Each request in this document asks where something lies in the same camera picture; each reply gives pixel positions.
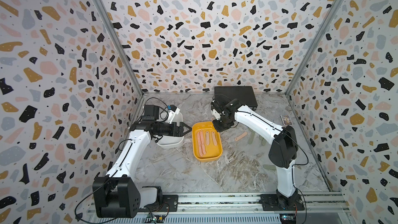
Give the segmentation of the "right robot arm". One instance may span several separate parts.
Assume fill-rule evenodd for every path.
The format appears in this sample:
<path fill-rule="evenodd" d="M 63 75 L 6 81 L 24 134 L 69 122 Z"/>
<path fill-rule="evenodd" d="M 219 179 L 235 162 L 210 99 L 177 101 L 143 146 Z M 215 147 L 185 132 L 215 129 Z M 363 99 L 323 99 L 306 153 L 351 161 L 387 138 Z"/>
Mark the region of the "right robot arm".
<path fill-rule="evenodd" d="M 271 145 L 268 157 L 276 167 L 276 198 L 280 208 L 288 209 L 304 200 L 300 198 L 301 191 L 295 185 L 294 172 L 296 166 L 307 165 L 309 157 L 305 156 L 306 163 L 296 163 L 297 151 L 303 149 L 297 142 L 293 126 L 273 123 L 238 99 L 228 102 L 213 99 L 211 112 L 215 118 L 212 124 L 216 131 L 223 132 L 231 129 L 235 123 L 241 123 Z"/>

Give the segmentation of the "yellow plastic bin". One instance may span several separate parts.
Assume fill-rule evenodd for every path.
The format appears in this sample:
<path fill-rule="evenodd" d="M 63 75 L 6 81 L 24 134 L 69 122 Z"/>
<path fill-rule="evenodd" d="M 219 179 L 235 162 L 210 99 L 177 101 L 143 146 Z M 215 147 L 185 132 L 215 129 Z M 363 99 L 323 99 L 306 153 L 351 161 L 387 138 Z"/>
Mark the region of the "yellow plastic bin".
<path fill-rule="evenodd" d="M 192 127 L 192 144 L 199 162 L 216 161 L 223 153 L 220 133 L 211 121 L 198 122 Z"/>

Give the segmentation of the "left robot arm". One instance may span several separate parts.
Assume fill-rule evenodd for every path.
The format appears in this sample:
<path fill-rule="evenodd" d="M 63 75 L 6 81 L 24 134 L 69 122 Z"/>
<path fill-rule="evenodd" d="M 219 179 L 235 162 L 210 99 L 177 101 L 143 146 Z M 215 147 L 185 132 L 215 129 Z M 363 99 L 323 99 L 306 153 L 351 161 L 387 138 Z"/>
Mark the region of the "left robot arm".
<path fill-rule="evenodd" d="M 192 128 L 182 121 L 180 109 L 162 102 L 161 106 L 144 104 L 139 118 L 130 126 L 129 135 L 122 141 L 121 154 L 105 176 L 97 177 L 92 185 L 95 211 L 99 218 L 111 222 L 118 218 L 133 218 L 140 209 L 150 214 L 163 206 L 160 187 L 137 188 L 133 179 L 150 142 L 163 138 L 182 141 Z"/>

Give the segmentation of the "white plastic bin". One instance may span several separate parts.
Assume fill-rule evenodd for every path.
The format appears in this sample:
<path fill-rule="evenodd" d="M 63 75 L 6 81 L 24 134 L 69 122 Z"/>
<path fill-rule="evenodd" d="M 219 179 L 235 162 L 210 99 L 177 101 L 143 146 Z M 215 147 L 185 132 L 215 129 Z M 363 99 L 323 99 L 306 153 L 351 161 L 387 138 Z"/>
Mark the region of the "white plastic bin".
<path fill-rule="evenodd" d="M 182 113 L 177 111 L 173 112 L 172 110 L 169 111 L 169 116 L 166 123 L 172 124 L 173 122 L 176 123 L 176 126 L 180 126 L 180 122 L 183 122 Z M 182 136 L 175 136 L 174 132 L 172 131 L 171 134 L 160 136 L 155 136 L 160 140 L 157 142 L 157 145 L 163 149 L 172 149 L 172 148 L 179 148 L 182 146 L 184 137 Z"/>

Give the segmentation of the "long pink sheathed knife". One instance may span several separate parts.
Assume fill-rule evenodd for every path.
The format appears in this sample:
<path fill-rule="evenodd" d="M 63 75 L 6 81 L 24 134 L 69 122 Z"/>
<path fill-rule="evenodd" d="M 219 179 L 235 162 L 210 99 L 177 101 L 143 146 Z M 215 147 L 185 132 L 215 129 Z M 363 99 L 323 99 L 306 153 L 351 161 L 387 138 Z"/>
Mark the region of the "long pink sheathed knife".
<path fill-rule="evenodd" d="M 200 157 L 202 157 L 203 156 L 203 150 L 202 150 L 202 144 L 201 144 L 201 136 L 200 136 L 200 133 L 198 132 L 197 133 L 197 144 L 198 144 L 198 151 L 199 151 L 199 155 L 200 155 Z"/>

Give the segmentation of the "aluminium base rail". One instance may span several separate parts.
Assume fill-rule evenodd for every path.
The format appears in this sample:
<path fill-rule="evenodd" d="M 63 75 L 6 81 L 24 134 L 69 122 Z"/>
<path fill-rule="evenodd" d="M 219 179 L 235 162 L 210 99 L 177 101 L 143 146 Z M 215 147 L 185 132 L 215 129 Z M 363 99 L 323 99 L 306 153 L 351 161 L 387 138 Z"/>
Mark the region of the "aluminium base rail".
<path fill-rule="evenodd" d="M 141 209 L 134 218 L 113 224 L 353 224 L 348 205 L 338 192 L 304 192 L 284 210 L 269 192 L 174 193 L 164 195 L 161 210 Z"/>

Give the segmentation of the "pink folding knife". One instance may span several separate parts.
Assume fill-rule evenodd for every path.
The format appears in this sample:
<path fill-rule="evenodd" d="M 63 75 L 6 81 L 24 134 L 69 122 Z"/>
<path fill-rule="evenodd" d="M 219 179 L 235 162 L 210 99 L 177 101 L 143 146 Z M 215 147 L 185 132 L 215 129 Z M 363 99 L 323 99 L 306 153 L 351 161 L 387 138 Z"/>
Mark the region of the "pink folding knife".
<path fill-rule="evenodd" d="M 206 145 L 210 145 L 210 133 L 209 131 L 206 131 L 205 133 L 205 141 L 206 141 Z"/>
<path fill-rule="evenodd" d="M 235 138 L 235 141 L 238 142 L 241 139 L 243 139 L 244 137 L 246 137 L 248 135 L 248 132 L 243 132 L 241 135 L 239 135 L 238 137 Z"/>
<path fill-rule="evenodd" d="M 213 144 L 214 144 L 215 146 L 217 146 L 218 143 L 217 143 L 217 137 L 216 137 L 215 132 L 212 132 L 212 133 L 211 133 L 211 137 L 212 137 L 212 142 L 213 142 Z"/>

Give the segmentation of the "black ribbed briefcase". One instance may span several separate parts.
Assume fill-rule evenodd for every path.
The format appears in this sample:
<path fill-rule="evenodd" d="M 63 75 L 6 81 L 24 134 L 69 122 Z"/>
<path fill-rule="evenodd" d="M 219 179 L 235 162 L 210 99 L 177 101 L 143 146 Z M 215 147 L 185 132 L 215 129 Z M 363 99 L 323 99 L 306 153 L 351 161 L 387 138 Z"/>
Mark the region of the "black ribbed briefcase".
<path fill-rule="evenodd" d="M 251 86 L 217 86 L 214 87 L 214 100 L 226 105 L 234 99 L 238 99 L 241 104 L 247 105 L 255 111 L 258 107 L 254 90 Z"/>

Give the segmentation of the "playing card box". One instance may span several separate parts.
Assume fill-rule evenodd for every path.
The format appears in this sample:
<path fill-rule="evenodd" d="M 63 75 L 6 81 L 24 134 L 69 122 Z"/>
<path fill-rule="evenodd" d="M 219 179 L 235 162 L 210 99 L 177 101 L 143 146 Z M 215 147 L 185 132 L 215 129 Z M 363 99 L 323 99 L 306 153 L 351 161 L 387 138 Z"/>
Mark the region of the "playing card box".
<path fill-rule="evenodd" d="M 293 121 L 289 115 L 281 115 L 280 116 L 283 122 L 283 125 L 293 125 Z"/>

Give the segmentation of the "green knife near arm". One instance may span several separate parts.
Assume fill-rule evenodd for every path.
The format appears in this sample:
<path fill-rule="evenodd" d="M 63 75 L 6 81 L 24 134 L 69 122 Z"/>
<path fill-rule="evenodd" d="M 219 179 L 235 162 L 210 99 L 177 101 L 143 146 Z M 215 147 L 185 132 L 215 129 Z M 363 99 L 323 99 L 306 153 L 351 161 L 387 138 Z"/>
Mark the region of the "green knife near arm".
<path fill-rule="evenodd" d="M 275 165 L 264 164 L 263 168 L 265 170 L 276 171 L 276 166 Z"/>

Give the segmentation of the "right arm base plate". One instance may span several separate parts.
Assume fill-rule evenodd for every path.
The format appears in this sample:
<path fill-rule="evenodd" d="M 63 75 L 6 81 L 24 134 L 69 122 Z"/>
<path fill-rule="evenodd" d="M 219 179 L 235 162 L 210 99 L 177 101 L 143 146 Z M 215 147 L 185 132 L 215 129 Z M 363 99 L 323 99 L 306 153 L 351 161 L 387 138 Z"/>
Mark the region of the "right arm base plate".
<path fill-rule="evenodd" d="M 278 194 L 262 194 L 259 203 L 263 211 L 304 211 L 304 200 L 298 194 L 290 198 Z"/>

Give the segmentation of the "green folding knife middle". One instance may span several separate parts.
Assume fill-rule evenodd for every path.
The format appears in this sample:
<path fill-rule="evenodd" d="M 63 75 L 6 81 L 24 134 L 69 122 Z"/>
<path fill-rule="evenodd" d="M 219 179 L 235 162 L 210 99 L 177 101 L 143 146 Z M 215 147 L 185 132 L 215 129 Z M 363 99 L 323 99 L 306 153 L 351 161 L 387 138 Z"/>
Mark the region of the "green folding knife middle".
<path fill-rule="evenodd" d="M 248 140 L 248 144 L 251 145 L 254 142 L 254 138 L 255 138 L 256 134 L 254 132 L 250 133 L 250 137 Z"/>

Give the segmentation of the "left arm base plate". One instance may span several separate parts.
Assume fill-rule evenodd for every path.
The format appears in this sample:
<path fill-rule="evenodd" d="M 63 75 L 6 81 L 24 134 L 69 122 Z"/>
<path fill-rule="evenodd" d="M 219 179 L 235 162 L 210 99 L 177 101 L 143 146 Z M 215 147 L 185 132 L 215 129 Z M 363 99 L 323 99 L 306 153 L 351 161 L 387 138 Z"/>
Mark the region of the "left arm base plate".
<path fill-rule="evenodd" d="M 139 212 L 177 212 L 178 195 L 163 195 L 162 200 L 157 199 L 156 202 L 149 204 L 147 207 L 140 208 Z"/>

